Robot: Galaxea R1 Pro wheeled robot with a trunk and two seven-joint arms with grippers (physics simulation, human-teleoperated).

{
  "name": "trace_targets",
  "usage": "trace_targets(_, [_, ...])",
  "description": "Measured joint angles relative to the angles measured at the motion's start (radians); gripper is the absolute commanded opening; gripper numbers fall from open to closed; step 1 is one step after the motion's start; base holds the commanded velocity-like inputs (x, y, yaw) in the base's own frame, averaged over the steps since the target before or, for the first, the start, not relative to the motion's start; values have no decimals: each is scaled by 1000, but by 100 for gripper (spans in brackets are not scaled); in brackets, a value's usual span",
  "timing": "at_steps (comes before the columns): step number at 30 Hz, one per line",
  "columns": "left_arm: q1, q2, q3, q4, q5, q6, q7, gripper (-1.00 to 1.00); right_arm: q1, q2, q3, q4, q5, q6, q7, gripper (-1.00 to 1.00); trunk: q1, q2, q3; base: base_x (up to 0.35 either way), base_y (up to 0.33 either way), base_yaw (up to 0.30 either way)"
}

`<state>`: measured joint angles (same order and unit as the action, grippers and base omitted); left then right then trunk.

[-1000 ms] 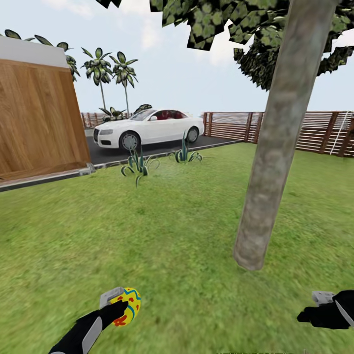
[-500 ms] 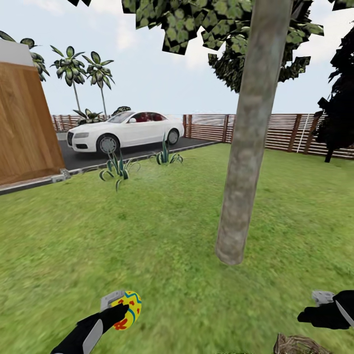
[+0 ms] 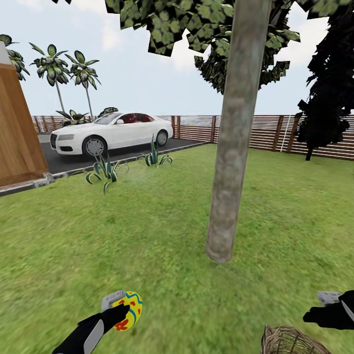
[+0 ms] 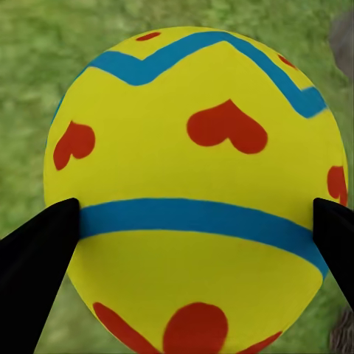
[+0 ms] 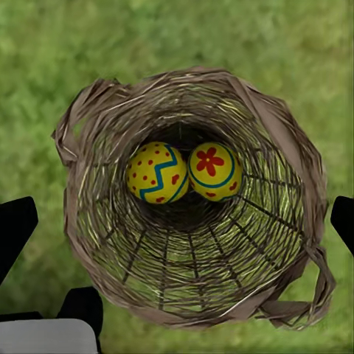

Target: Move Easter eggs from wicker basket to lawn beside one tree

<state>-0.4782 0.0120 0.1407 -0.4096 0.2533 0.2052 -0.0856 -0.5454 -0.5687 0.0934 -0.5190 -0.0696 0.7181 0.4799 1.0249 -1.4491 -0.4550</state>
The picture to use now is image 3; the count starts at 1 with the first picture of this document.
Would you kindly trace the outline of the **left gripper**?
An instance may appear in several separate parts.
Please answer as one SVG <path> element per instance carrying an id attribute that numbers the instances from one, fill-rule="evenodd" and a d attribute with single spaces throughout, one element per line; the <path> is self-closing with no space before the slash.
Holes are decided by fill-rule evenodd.
<path id="1" fill-rule="evenodd" d="M 123 321 L 126 318 L 125 314 L 128 313 L 129 309 L 130 309 L 130 305 L 120 304 L 116 307 L 113 307 L 112 309 L 108 309 L 102 312 L 103 314 L 108 315 L 110 319 L 110 325 L 107 331 L 109 331 L 112 327 L 114 327 L 114 325 L 117 324 L 118 322 Z"/>

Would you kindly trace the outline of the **easter egg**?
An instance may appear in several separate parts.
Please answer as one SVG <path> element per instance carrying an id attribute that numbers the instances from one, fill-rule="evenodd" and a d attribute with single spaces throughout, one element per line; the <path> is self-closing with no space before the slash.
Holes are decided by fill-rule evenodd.
<path id="1" fill-rule="evenodd" d="M 113 307 L 120 304 L 130 305 L 130 309 L 126 315 L 126 318 L 114 325 L 114 329 L 118 331 L 125 331 L 130 329 L 139 319 L 142 309 L 143 302 L 138 293 L 129 291 L 126 292 L 126 296 L 113 303 Z"/>

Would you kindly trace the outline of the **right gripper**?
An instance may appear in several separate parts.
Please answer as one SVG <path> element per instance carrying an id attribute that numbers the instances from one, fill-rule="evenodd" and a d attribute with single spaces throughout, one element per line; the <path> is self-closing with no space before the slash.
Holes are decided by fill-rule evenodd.
<path id="1" fill-rule="evenodd" d="M 338 318 L 334 311 L 334 303 L 325 307 L 311 307 L 310 312 L 306 312 L 303 316 L 303 320 L 308 323 L 317 322 L 319 327 L 354 330 L 354 327 L 344 324 Z"/>

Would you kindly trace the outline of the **wicker basket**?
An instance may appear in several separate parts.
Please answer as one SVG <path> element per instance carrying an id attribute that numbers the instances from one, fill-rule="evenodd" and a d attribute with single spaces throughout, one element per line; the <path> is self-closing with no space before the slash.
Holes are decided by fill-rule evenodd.
<path id="1" fill-rule="evenodd" d="M 317 340 L 306 336 L 303 332 L 300 332 L 295 327 L 291 327 L 288 325 L 271 328 L 270 325 L 265 326 L 265 330 L 261 339 L 261 350 L 260 354 L 281 354 L 283 351 L 281 350 L 282 342 L 285 338 L 284 334 L 292 334 L 294 336 L 293 343 L 289 348 L 289 354 L 297 354 L 297 350 L 295 350 L 296 344 L 298 343 L 298 339 L 302 339 L 312 345 L 312 347 L 308 347 L 309 350 L 307 354 L 313 354 L 315 350 L 317 350 L 320 354 L 332 354 L 326 347 L 324 347 Z M 276 345 L 275 349 L 272 349 L 273 345 Z"/>

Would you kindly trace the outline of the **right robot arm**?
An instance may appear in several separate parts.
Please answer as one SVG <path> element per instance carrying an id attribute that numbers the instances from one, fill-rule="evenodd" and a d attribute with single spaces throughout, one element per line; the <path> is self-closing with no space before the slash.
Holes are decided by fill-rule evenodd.
<path id="1" fill-rule="evenodd" d="M 354 290 L 343 295 L 333 291 L 317 291 L 322 307 L 311 307 L 303 316 L 304 322 L 319 327 L 354 330 Z"/>

